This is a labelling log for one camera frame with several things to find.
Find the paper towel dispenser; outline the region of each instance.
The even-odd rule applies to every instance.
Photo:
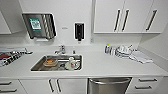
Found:
[[[30,39],[34,37],[52,39],[56,36],[52,14],[23,13],[22,16]]]

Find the towel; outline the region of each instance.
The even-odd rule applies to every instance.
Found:
[[[137,62],[141,62],[143,64],[153,62],[153,60],[150,57],[148,57],[147,55],[145,55],[140,51],[133,51],[132,54],[129,56],[129,58]]]

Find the cabinet handle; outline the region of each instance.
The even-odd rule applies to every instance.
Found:
[[[59,79],[57,79],[57,85],[58,85],[59,92],[61,92],[61,87],[60,87],[60,84],[59,84]]]
[[[92,79],[90,79],[91,82],[95,83],[95,84],[99,84],[99,85],[107,85],[107,84],[123,84],[123,83],[128,83],[130,82],[130,78],[126,78],[126,79],[123,79],[121,81],[112,81],[112,82],[99,82],[99,81],[94,81]]]
[[[148,87],[137,87],[137,86],[135,86],[135,89],[152,89],[152,87],[151,86],[148,86]]]
[[[116,24],[115,24],[114,30],[117,30],[119,16],[120,16],[120,10],[118,10],[118,13],[117,13],[117,19],[116,19]]]
[[[0,85],[10,85],[12,82],[9,83],[0,83]]]
[[[0,93],[10,93],[10,92],[16,92],[17,89],[14,90],[0,90]]]
[[[153,11],[153,15],[152,15],[151,20],[150,20],[150,22],[148,24],[148,27],[146,28],[146,31],[150,29],[150,26],[151,26],[151,24],[153,22],[153,19],[154,19],[155,15],[156,15],[156,12],[157,12],[157,10]]]
[[[49,84],[50,84],[51,91],[54,92],[54,89],[53,89],[52,84],[51,84],[51,79],[49,80]]]
[[[123,31],[124,28],[125,28],[125,24],[126,24],[126,22],[127,22],[128,13],[129,13],[129,10],[126,10],[126,15],[125,15],[125,20],[124,20],[124,24],[123,24],[122,31]]]
[[[149,80],[141,80],[139,79],[139,82],[152,82],[152,81],[157,81],[156,79],[149,79]]]

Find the dishwasher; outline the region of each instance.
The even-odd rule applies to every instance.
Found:
[[[88,94],[125,94],[131,77],[89,78]]]

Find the dish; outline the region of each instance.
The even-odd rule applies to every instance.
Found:
[[[46,66],[46,67],[55,67],[57,65],[57,62],[56,62],[56,60],[53,60],[53,59],[47,59],[43,63],[43,65]]]

